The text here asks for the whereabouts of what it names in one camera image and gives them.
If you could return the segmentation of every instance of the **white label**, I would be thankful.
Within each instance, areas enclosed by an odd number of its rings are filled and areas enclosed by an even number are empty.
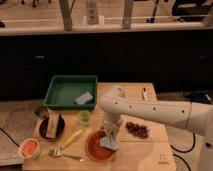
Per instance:
[[[87,24],[99,24],[98,7],[96,0],[86,0]]]

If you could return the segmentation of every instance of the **chair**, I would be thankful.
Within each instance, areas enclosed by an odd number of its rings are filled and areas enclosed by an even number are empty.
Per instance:
[[[207,0],[176,0],[172,7],[172,15],[180,16],[180,19],[186,22],[201,21],[213,6],[213,3],[204,5],[206,1]]]

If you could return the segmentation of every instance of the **small bowl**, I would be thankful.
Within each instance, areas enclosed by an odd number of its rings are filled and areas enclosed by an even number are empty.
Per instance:
[[[47,133],[47,127],[48,127],[48,121],[49,121],[49,117],[44,119],[42,122],[41,122],[41,125],[39,127],[39,133],[41,135],[41,137],[45,138],[45,139],[48,139],[48,140],[55,140],[55,139],[58,139],[60,137],[60,135],[62,134],[63,130],[64,130],[64,127],[65,127],[65,122],[64,122],[64,119],[62,118],[62,116],[60,115],[59,116],[59,121],[58,121],[58,128],[57,128],[57,131],[56,131],[56,138],[48,138],[46,136],[46,133]]]
[[[101,130],[95,131],[87,137],[85,151],[92,161],[107,162],[115,156],[116,151],[100,146],[100,139],[105,136],[105,132]]]
[[[27,138],[18,148],[18,154],[23,159],[35,159],[41,153],[40,145],[37,139]]]

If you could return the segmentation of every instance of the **plate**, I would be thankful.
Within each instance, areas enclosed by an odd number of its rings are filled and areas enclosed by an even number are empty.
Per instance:
[[[47,132],[47,126],[48,126],[48,120],[49,120],[49,117],[44,119],[42,122],[41,122],[41,125],[39,127],[39,133],[40,135],[45,138],[45,139],[49,139],[49,140],[53,140],[52,138],[48,138],[46,137],[46,132]],[[64,122],[64,119],[62,118],[62,116],[60,115],[59,116],[59,121],[58,121],[58,128],[57,128],[57,132],[56,132],[56,138],[54,139],[57,139],[61,133],[63,132],[64,130],[64,127],[65,127],[65,122]]]
[[[105,136],[105,132],[100,130],[87,137],[85,151],[92,161],[106,162],[112,160],[115,156],[116,151],[100,146],[100,139]]]

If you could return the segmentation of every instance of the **wooden board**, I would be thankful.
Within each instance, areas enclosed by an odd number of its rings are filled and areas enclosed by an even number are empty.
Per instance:
[[[142,89],[147,90],[148,100],[156,100],[153,85],[150,83],[117,83],[121,85],[126,92],[127,98],[143,100]],[[98,99],[115,83],[99,83]],[[96,106],[92,111],[91,123],[89,127],[82,127],[78,123],[77,110],[57,110],[52,111],[62,114],[65,120],[65,130],[60,139],[49,142],[38,133],[41,120],[38,121],[34,137],[41,145],[42,153],[35,160],[25,160],[23,170],[88,170],[88,171],[174,171],[176,169],[173,155],[168,142],[168,137],[164,125],[151,121],[122,116],[123,124],[117,136],[119,140],[119,150],[112,161],[106,163],[96,163],[91,161],[85,154],[85,141],[90,133],[101,128],[103,111]],[[127,121],[133,121],[138,124],[145,124],[150,129],[150,136],[147,139],[139,139],[129,134],[125,128]],[[66,154],[78,155],[84,157],[85,161],[80,163],[69,158],[51,158],[48,156],[50,148],[57,148],[65,141],[76,127],[84,130],[82,137],[64,150]]]

